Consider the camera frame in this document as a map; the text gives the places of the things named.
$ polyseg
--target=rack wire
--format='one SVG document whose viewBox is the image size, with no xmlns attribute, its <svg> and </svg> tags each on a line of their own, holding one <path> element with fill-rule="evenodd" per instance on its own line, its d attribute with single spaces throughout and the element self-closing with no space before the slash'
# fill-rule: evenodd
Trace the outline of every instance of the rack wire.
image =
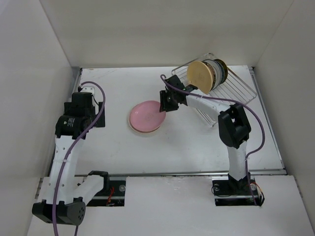
<svg viewBox="0 0 315 236">
<path fill-rule="evenodd" d="M 196 60 L 203 61 L 206 59 L 214 60 L 218 58 L 213 53 L 203 54 L 198 58 L 173 69 L 172 75 L 176 74 L 178 78 L 181 80 L 181 82 L 185 86 L 187 86 L 188 85 L 187 67 L 189 66 L 189 64 Z M 238 77 L 231 69 L 228 68 L 228 76 L 226 81 L 223 84 L 219 85 L 216 89 L 210 91 L 209 96 L 233 99 L 248 104 L 257 96 L 257 93 L 250 86 L 248 86 L 240 77 Z M 207 114 L 203 113 L 198 109 L 196 110 L 210 126 L 214 126 L 216 124 L 215 120 L 212 117 L 208 116 Z"/>
</svg>

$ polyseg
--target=red wire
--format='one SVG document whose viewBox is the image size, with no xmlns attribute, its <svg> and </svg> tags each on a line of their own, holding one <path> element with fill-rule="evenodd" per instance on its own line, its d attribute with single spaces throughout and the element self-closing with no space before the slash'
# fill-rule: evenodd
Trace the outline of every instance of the red wire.
<svg viewBox="0 0 315 236">
<path fill-rule="evenodd" d="M 112 188 L 110 189 L 110 195 L 109 195 L 109 197 L 108 197 L 108 199 L 107 199 L 106 205 L 110 203 L 110 199 L 112 198 L 112 196 L 113 196 L 113 194 L 114 194 L 114 191 L 115 191 L 115 189 L 114 189 L 114 187 L 112 187 Z"/>
</svg>

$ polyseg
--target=white panel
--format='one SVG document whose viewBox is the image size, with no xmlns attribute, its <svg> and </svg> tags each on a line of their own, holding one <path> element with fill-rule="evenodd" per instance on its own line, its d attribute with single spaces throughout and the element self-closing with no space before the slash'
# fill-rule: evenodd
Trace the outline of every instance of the white panel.
<svg viewBox="0 0 315 236">
<path fill-rule="evenodd" d="M 292 0 L 41 0 L 74 66 L 255 65 Z"/>
<path fill-rule="evenodd" d="M 0 5 L 0 231 L 22 236 L 72 72 L 38 0 Z"/>
<path fill-rule="evenodd" d="M 315 226 L 315 1 L 296 0 L 256 75 L 289 173 L 296 176 Z"/>
<path fill-rule="evenodd" d="M 209 177 L 129 177 L 125 207 L 88 207 L 78 236 L 314 236 L 291 176 L 256 177 L 262 207 L 215 206 Z M 73 226 L 59 225 L 71 236 Z M 32 218 L 28 236 L 52 236 Z"/>
<path fill-rule="evenodd" d="M 247 66 L 231 67 L 252 88 Z M 134 132 L 128 122 L 132 107 L 146 100 L 159 101 L 165 88 L 160 74 L 170 74 L 173 67 L 85 69 L 83 81 L 95 81 L 106 92 L 106 127 L 87 134 L 77 164 L 77 174 L 104 170 L 111 174 L 228 171 L 227 148 L 219 138 L 218 125 L 211 128 L 195 109 L 181 105 L 169 112 L 162 126 L 151 134 Z M 96 90 L 96 98 L 102 100 Z M 250 170 L 282 169 L 259 98 L 249 106 L 257 112 L 266 131 L 262 151 L 249 159 Z M 250 114 L 252 126 L 247 150 L 259 147 L 261 130 Z"/>
</svg>

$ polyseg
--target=screw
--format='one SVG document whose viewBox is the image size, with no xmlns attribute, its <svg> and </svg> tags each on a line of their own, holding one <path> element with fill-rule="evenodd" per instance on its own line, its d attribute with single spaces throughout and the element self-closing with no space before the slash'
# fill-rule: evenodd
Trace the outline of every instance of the screw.
<svg viewBox="0 0 315 236">
<path fill-rule="evenodd" d="M 256 184 L 251 184 L 251 189 L 252 189 L 252 191 L 255 191 L 257 189 Z"/>
<path fill-rule="evenodd" d="M 213 185 L 213 189 L 215 190 L 215 191 L 219 191 L 220 189 L 219 189 L 219 185 L 216 183 L 215 185 Z"/>
<path fill-rule="evenodd" d="M 125 192 L 125 190 L 126 190 L 126 186 L 124 186 L 124 185 L 119 186 L 119 191 Z"/>
</svg>

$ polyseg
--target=pink plate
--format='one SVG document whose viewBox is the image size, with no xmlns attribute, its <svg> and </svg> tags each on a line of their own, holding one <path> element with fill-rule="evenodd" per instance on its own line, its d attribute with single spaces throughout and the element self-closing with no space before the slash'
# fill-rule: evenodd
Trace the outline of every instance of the pink plate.
<svg viewBox="0 0 315 236">
<path fill-rule="evenodd" d="M 149 133 L 158 129 L 163 123 L 166 112 L 159 112 L 160 103 L 157 101 L 145 101 L 132 108 L 129 123 L 139 132 Z"/>
</svg>

